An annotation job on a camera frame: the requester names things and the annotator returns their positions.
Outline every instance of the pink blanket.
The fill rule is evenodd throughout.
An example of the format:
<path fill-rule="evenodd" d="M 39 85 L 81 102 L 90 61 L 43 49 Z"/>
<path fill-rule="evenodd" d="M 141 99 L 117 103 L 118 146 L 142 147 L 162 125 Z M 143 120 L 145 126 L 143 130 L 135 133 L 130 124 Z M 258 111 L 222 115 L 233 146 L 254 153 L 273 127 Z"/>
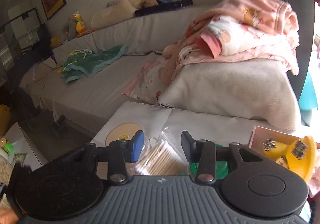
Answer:
<path fill-rule="evenodd" d="M 208 31 L 210 23 L 217 20 L 217 15 L 235 18 L 239 23 L 248 25 L 256 31 L 268 34 L 268 37 L 283 36 L 283 40 L 271 45 L 262 45 L 246 49 L 233 55 L 215 55 L 216 40 L 228 41 L 234 35 L 213 34 Z M 295 49 L 299 45 L 299 29 L 296 13 L 290 4 L 279 0 L 224 0 L 206 13 L 200 15 L 188 27 L 185 38 L 164 50 L 164 56 L 169 58 L 167 69 L 163 71 L 163 81 L 173 79 L 186 64 L 201 62 L 238 62 L 253 58 L 272 59 L 282 62 L 287 70 L 294 75 L 299 73 Z M 205 45 L 201 39 L 209 39 Z"/>

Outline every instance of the sofa cushion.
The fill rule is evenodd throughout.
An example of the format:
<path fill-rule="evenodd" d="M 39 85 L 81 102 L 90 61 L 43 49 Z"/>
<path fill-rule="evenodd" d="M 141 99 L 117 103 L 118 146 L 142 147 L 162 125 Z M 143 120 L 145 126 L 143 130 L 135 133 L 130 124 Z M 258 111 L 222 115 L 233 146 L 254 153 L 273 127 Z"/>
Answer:
<path fill-rule="evenodd" d="M 149 62 L 159 55 L 151 53 L 143 57 L 121 57 L 91 79 L 82 77 L 66 84 L 61 74 L 53 71 L 41 84 L 32 84 L 29 90 L 36 106 L 53 111 L 54 119 L 64 115 L 72 122 L 97 133 L 114 112 L 126 101 L 121 95 L 127 84 Z"/>
<path fill-rule="evenodd" d="M 92 36 L 98 52 L 101 53 L 114 46 L 124 44 L 134 20 L 135 19 L 126 20 L 119 24 L 94 31 Z"/>
<path fill-rule="evenodd" d="M 184 9 L 137 17 L 126 38 L 128 53 L 144 54 L 160 51 L 183 37 L 186 29 L 197 16 L 210 7 L 186 7 Z"/>
<path fill-rule="evenodd" d="M 187 7 L 176 11 L 137 17 L 92 33 L 97 49 L 107 50 L 126 44 L 129 54 L 160 51 L 182 38 L 185 30 L 208 6 Z"/>
<path fill-rule="evenodd" d="M 27 71 L 26 74 L 24 74 L 19 87 L 26 90 L 29 85 L 38 82 L 43 78 L 47 78 L 52 71 L 53 68 L 44 63 L 36 64 L 29 71 Z"/>
<path fill-rule="evenodd" d="M 56 58 L 58 65 L 63 66 L 68 55 L 74 50 L 89 49 L 97 53 L 97 47 L 94 42 L 92 33 L 74 38 L 71 41 L 67 41 L 65 44 L 53 49 L 54 57 Z"/>

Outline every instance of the plastic packaging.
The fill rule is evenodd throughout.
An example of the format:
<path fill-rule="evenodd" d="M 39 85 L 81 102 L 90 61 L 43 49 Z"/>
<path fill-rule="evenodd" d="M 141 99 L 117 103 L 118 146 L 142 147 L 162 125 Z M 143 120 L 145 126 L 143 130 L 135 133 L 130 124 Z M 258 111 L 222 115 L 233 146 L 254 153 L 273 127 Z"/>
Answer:
<path fill-rule="evenodd" d="M 8 154 L 2 148 L 0 148 L 0 156 L 3 157 L 6 160 L 9 159 Z"/>
<path fill-rule="evenodd" d="M 7 142 L 7 144 L 5 145 L 5 147 L 3 148 L 3 150 L 10 155 L 13 151 L 13 146 L 12 144 L 10 144 L 9 142 Z"/>
<path fill-rule="evenodd" d="M 141 157 L 134 168 L 140 175 L 179 175 L 187 174 L 188 163 L 173 145 L 173 136 L 165 128 L 150 151 Z"/>
<path fill-rule="evenodd" d="M 19 163 L 21 166 L 24 165 L 24 160 L 27 157 L 27 153 L 23 153 L 23 154 L 14 154 L 14 158 L 13 161 L 11 163 L 12 167 L 14 167 L 14 165 L 16 163 Z"/>
<path fill-rule="evenodd" d="M 12 174 L 13 167 L 9 162 L 0 156 L 0 182 L 4 183 L 5 185 L 9 184 L 10 177 Z M 7 200 L 6 194 L 3 195 L 1 201 L 0 201 L 0 210 L 3 209 L 10 209 L 11 206 Z"/>

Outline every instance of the green part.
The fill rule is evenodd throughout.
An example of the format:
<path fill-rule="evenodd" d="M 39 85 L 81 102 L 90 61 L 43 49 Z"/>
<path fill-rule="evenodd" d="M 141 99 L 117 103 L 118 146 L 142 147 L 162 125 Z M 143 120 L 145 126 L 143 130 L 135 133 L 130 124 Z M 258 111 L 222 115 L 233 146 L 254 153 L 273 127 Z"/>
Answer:
<path fill-rule="evenodd" d="M 199 163 L 189 163 L 189 171 L 191 176 L 194 178 L 198 171 Z M 228 164 L 227 162 L 217 162 L 216 163 L 216 179 L 223 179 L 228 175 Z"/>
<path fill-rule="evenodd" d="M 12 144 L 7 143 L 7 144 L 4 146 L 3 150 L 4 150 L 8 155 L 10 155 L 11 152 L 13 151 L 13 146 L 12 146 Z"/>

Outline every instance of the metal screw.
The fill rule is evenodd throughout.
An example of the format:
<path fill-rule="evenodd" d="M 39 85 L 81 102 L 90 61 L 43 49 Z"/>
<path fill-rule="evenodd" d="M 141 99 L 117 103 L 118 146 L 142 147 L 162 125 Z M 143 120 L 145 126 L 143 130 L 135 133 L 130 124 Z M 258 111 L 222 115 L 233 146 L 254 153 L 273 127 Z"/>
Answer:
<path fill-rule="evenodd" d="M 198 179 L 202 182 L 209 182 L 209 181 L 212 181 L 213 180 L 213 176 L 211 174 L 200 174 L 198 176 Z"/>
<path fill-rule="evenodd" d="M 116 173 L 111 175 L 110 180 L 114 182 L 122 182 L 125 180 L 125 176 L 121 173 Z"/>

